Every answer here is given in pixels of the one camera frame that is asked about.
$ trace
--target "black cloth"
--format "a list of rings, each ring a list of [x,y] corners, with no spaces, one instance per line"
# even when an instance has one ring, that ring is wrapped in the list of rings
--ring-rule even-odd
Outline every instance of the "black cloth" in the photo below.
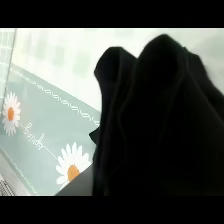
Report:
[[[109,48],[95,76],[93,196],[224,194],[224,97],[197,55],[161,35],[137,59]]]

